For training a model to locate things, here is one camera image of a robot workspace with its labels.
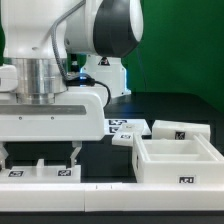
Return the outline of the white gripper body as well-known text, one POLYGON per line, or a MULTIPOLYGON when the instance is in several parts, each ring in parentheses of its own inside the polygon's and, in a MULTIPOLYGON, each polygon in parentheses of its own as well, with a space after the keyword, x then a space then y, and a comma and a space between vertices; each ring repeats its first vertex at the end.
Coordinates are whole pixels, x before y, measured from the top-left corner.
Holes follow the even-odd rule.
POLYGON ((101 140, 103 104, 94 91, 70 89, 51 105, 0 105, 0 142, 101 140))

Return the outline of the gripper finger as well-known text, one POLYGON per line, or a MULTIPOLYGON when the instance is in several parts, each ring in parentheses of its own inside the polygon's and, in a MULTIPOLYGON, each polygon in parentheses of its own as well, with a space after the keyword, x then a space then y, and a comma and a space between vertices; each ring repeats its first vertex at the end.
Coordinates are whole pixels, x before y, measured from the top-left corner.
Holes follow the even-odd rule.
POLYGON ((5 160, 8 157, 8 152, 5 149, 5 143, 0 142, 0 168, 4 169, 5 168, 5 160))
POLYGON ((81 141, 73 141, 72 148, 73 148, 73 151, 70 155, 69 163, 67 164, 68 168, 73 168, 75 166, 76 157, 78 156, 78 154, 82 148, 82 142, 81 141))

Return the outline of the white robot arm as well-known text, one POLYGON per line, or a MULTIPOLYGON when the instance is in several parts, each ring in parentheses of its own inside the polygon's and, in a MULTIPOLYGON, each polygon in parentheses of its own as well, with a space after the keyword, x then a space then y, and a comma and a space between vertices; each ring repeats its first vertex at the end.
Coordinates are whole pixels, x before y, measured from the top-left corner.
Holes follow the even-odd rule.
POLYGON ((0 0, 0 167, 8 142, 99 140, 110 91, 70 54, 123 58, 143 35, 140 0, 0 0))

